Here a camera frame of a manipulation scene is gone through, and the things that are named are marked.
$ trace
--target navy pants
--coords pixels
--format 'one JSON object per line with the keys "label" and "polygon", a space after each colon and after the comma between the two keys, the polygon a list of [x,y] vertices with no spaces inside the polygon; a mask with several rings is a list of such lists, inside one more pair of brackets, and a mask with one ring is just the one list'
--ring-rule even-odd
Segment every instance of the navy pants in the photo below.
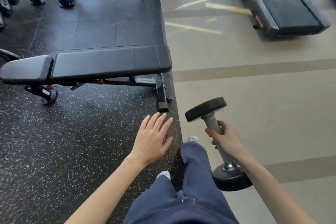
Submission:
{"label": "navy pants", "polygon": [[238,223],[223,193],[217,189],[212,179],[208,154],[203,146],[198,143],[183,143],[181,156],[186,164],[182,190],[176,192],[165,175],[159,176],[151,187],[132,203],[124,224],[183,200],[214,205],[220,209],[221,214]]}

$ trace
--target forearm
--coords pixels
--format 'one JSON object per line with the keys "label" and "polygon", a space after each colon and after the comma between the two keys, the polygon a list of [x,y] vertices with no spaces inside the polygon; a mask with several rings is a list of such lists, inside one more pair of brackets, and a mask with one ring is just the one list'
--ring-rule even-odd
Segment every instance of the forearm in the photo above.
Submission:
{"label": "forearm", "polygon": [[246,171],[277,224],[317,224],[253,157],[242,159],[239,164]]}
{"label": "forearm", "polygon": [[105,224],[124,192],[144,166],[127,157],[65,224]]}

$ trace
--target shoe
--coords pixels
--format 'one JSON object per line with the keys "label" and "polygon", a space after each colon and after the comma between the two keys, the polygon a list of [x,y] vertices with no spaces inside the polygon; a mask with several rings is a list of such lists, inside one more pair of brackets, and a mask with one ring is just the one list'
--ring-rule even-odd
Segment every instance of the shoe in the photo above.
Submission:
{"label": "shoe", "polygon": [[157,175],[156,179],[158,179],[158,177],[161,175],[167,176],[167,178],[170,180],[170,173],[168,171],[162,171],[161,173]]}
{"label": "shoe", "polygon": [[188,137],[188,143],[199,143],[200,140],[198,139],[197,136],[190,136]]}

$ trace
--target dumbbell handle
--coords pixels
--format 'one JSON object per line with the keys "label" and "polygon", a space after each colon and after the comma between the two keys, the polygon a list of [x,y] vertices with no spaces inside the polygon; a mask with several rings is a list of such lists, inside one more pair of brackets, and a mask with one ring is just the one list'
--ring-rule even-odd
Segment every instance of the dumbbell handle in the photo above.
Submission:
{"label": "dumbbell handle", "polygon": [[[210,113],[208,115],[202,116],[202,120],[204,120],[205,124],[207,125],[207,127],[209,129],[212,129],[213,131],[215,131],[215,132],[219,133],[220,135],[222,135],[223,132],[222,132],[221,128],[219,127],[218,122],[217,122],[214,114],[215,113],[212,112],[212,113]],[[217,146],[217,149],[218,149],[218,151],[219,151],[219,153],[220,153],[220,155],[221,155],[224,163],[230,164],[230,163],[234,162],[233,158],[223,150],[223,148],[221,147],[221,145],[219,144],[219,142],[216,139],[214,139],[214,138],[213,138],[213,141],[215,142],[215,144]]]}

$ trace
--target left hand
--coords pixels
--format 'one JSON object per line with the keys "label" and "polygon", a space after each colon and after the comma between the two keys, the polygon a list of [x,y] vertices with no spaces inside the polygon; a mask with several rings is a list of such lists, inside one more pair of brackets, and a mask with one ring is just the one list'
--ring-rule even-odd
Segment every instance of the left hand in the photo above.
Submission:
{"label": "left hand", "polygon": [[163,138],[173,122],[173,118],[167,120],[160,129],[167,114],[164,113],[159,116],[160,113],[157,112],[151,118],[148,115],[142,121],[133,149],[129,154],[129,157],[135,158],[144,167],[163,157],[173,141],[173,137],[169,137],[165,144],[162,145]]}

